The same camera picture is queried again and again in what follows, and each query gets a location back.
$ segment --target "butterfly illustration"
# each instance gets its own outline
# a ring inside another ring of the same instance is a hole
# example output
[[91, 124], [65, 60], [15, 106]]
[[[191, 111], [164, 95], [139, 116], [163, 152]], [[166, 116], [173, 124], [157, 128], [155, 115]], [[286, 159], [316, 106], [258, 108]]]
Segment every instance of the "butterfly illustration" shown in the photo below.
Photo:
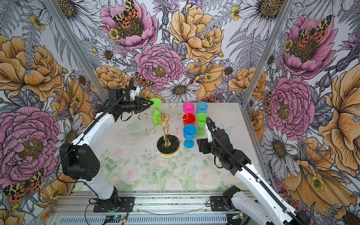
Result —
[[10, 203], [19, 202], [25, 194], [30, 195], [40, 189], [44, 183], [44, 170], [39, 170], [24, 184], [12, 184], [4, 188], [4, 193], [9, 196]]
[[270, 108], [270, 101], [271, 101], [271, 94], [264, 95], [264, 113], [265, 115], [271, 116], [271, 108]]
[[299, 46], [305, 47], [308, 43], [312, 44], [313, 42], [320, 42], [328, 34], [327, 28], [330, 25], [332, 15], [328, 15], [323, 19], [320, 24], [311, 30], [301, 29], [299, 30]]
[[117, 14], [113, 20], [123, 28], [130, 28], [131, 23], [139, 17], [139, 9], [135, 7], [134, 0], [126, 0], [123, 14]]
[[143, 87], [152, 87], [154, 85], [154, 82], [145, 80], [143, 76], [138, 72], [136, 72], [134, 79], [136, 83], [140, 83], [140, 85]]

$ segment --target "purple flower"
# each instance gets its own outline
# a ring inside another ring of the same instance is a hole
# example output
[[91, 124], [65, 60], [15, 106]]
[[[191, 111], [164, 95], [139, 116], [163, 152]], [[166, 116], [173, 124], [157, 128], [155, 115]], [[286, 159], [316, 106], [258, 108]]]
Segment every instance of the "purple flower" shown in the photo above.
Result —
[[16, 113], [0, 115], [0, 184], [2, 188], [24, 183], [43, 169], [52, 173], [56, 136], [60, 126], [50, 114], [35, 107], [22, 107]]
[[317, 27], [321, 21], [309, 20], [303, 16], [294, 23], [290, 29], [290, 33], [285, 36], [286, 43], [284, 51], [277, 58], [279, 68], [289, 71], [291, 75], [302, 76], [308, 80], [315, 77], [322, 69], [330, 63], [335, 54], [335, 50], [331, 50], [334, 45], [337, 29], [334, 28], [334, 18], [332, 17], [330, 25], [327, 27], [325, 37], [319, 42], [310, 40], [305, 46], [300, 46], [299, 31], [301, 29], [312, 30]]
[[129, 28], [118, 26], [113, 20], [114, 16], [123, 14], [125, 4], [122, 6], [116, 4], [114, 8], [109, 5], [109, 8], [102, 7], [100, 10], [101, 22], [105, 24], [103, 31], [109, 33], [109, 40], [115, 42], [114, 48], [119, 53], [143, 48], [154, 43], [157, 38], [158, 24], [156, 17], [151, 17], [144, 4], [140, 6], [135, 0], [134, 3], [139, 10], [139, 17], [131, 22]]
[[189, 0], [189, 4], [202, 8], [205, 6], [205, 0]]
[[309, 85], [299, 77], [288, 80], [282, 77], [271, 92], [271, 116], [267, 117], [269, 127], [276, 127], [286, 133], [289, 140], [300, 138], [315, 115]]
[[180, 80], [183, 65], [179, 55], [166, 47], [155, 44], [147, 46], [135, 56], [138, 72], [144, 79], [154, 82], [155, 89], [163, 90], [165, 84]]
[[154, 12], [165, 12], [169, 11], [171, 14], [179, 10], [179, 0], [154, 0], [155, 5]]

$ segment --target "yellow flower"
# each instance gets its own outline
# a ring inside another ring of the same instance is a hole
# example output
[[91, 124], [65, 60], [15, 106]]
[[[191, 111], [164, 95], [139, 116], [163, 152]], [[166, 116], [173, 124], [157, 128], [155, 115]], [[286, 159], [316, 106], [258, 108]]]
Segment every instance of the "yellow flower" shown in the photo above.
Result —
[[189, 63], [184, 71], [190, 73], [192, 76], [196, 76], [193, 83], [199, 83], [200, 89], [198, 98], [208, 96], [216, 87], [221, 85], [221, 78], [225, 78], [225, 73], [222, 70], [222, 64], [215, 65], [209, 63], [205, 65], [202, 61]]
[[241, 11], [239, 6], [233, 6], [231, 8], [231, 14], [230, 17], [231, 19], [234, 19], [235, 21], [237, 21], [240, 17], [239, 17], [239, 12]]
[[96, 50], [95, 46], [91, 46], [91, 50], [95, 55], [98, 55], [98, 51]]
[[0, 224], [5, 225], [24, 225], [25, 213], [13, 210], [11, 213], [7, 209], [0, 210]]
[[262, 139], [262, 136], [264, 135], [264, 119], [263, 119], [263, 112], [261, 110], [253, 110], [250, 112], [250, 121], [252, 124], [252, 127], [255, 130], [255, 134], [257, 137], [257, 140], [260, 142]]
[[[254, 76], [255, 67], [248, 69], [243, 69], [242, 71], [239, 71], [234, 74], [236, 77], [235, 79], [232, 79], [229, 81], [229, 91], [236, 91], [240, 92], [242, 90], [246, 90], [249, 86], [249, 83], [252, 79], [252, 76]], [[262, 98], [262, 94], [265, 92], [265, 72], [263, 71], [261, 73], [259, 81], [256, 83], [256, 87], [254, 89], [254, 92], [252, 95], [254, 98], [259, 101]]]
[[10, 90], [8, 98], [18, 95], [21, 89], [32, 90], [45, 102], [54, 91], [64, 87], [63, 69], [45, 46], [36, 43], [35, 61], [27, 76], [24, 48], [27, 44], [21, 37], [9, 40], [0, 35], [0, 90]]
[[184, 43], [187, 47], [187, 59], [210, 62], [221, 52], [224, 31], [220, 27], [199, 34], [212, 21], [211, 15], [191, 4], [186, 5], [185, 15], [179, 11], [172, 15], [168, 31], [176, 37], [175, 43]]
[[34, 24], [34, 27], [36, 29], [38, 29], [38, 30], [42, 29], [43, 31], [45, 30], [45, 26], [40, 23], [39, 17], [36, 17], [34, 15], [30, 15], [29, 19]]
[[324, 144], [331, 149], [331, 158], [339, 170], [356, 176], [360, 169], [360, 65], [332, 81], [332, 98], [326, 103], [335, 110], [326, 126], [319, 127]]
[[119, 39], [119, 37], [120, 37], [117, 29], [110, 29], [109, 35], [110, 35], [111, 39], [113, 39], [113, 40]]
[[72, 79], [71, 84], [66, 86], [66, 91], [56, 92], [54, 100], [51, 102], [54, 117], [70, 117], [71, 121], [76, 114], [82, 116], [82, 121], [90, 125], [93, 119], [91, 113], [90, 98], [86, 92], [80, 88], [76, 79]]
[[[106, 93], [111, 87], [125, 88], [125, 85], [129, 85], [131, 78], [120, 69], [107, 65], [95, 68], [95, 73]], [[90, 85], [90, 88], [93, 92], [96, 92], [93, 84]]]
[[293, 45], [293, 41], [290, 39], [284, 45], [284, 51], [289, 51], [291, 46]]
[[140, 92], [140, 97], [147, 99], [147, 100], [150, 100], [153, 98], [158, 98], [161, 100], [161, 102], [164, 102], [164, 100], [158, 93], [149, 91], [148, 89], [144, 89], [142, 92]]
[[[59, 175], [59, 179], [66, 182], [72, 182], [71, 177], [64, 174]], [[51, 204], [56, 203], [61, 195], [67, 195], [68, 191], [71, 188], [71, 183], [64, 183], [54, 177], [51, 183], [43, 188], [40, 192], [40, 195], [44, 198], [43, 200], [37, 203], [38, 206], [46, 208]]]
[[323, 214], [334, 204], [338, 204], [340, 210], [335, 218], [340, 219], [346, 214], [345, 207], [356, 204], [356, 198], [351, 196], [350, 190], [340, 184], [344, 181], [338, 171], [331, 170], [334, 161], [330, 157], [330, 152], [315, 137], [302, 137], [299, 141], [298, 151], [301, 152], [302, 159], [295, 162], [300, 168], [300, 173], [297, 177], [290, 174], [290, 178], [283, 180], [284, 185], [295, 199], [305, 205], [311, 206], [315, 202], [316, 213]]

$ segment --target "floral tablecloth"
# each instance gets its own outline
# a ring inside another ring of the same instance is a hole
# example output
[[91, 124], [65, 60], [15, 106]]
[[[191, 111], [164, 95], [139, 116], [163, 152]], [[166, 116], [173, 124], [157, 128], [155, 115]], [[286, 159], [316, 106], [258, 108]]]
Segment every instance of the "floral tablecloth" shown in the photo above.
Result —
[[[159, 109], [168, 110], [168, 103]], [[146, 110], [151, 115], [152, 108]], [[170, 116], [182, 112], [182, 103], [172, 108]], [[237, 103], [209, 103], [209, 117], [229, 134], [234, 148], [242, 150], [261, 173], [260, 164], [247, 132], [244, 119]], [[183, 145], [183, 122], [175, 117], [169, 121], [179, 130], [176, 137], [180, 140], [179, 151], [171, 157], [159, 154], [157, 140], [162, 136], [162, 126], [157, 127], [153, 136], [147, 136], [145, 129], [152, 125], [151, 118], [138, 120], [133, 115], [128, 121], [118, 120], [103, 136], [94, 150], [101, 163], [100, 172], [118, 191], [199, 191], [226, 190], [232, 185], [245, 188], [229, 171], [214, 165], [212, 154], [199, 152], [195, 146], [186, 149]], [[75, 190], [88, 190], [76, 184]]]

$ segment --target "flower painting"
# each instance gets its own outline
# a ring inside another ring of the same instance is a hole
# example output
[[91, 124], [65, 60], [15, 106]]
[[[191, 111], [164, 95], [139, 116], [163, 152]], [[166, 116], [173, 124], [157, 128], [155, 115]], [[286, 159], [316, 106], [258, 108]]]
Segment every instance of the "flower painting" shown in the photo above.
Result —
[[[147, 100], [243, 104], [273, 186], [296, 210], [312, 225], [360, 220], [360, 0], [296, 0], [276, 34], [284, 0], [53, 1], [74, 40], [49, 1], [0, 2], [0, 223], [48, 222], [72, 188], [61, 167], [56, 176], [59, 147], [131, 78]], [[100, 171], [119, 191], [239, 185], [213, 158], [181, 154], [130, 159], [118, 146]]]

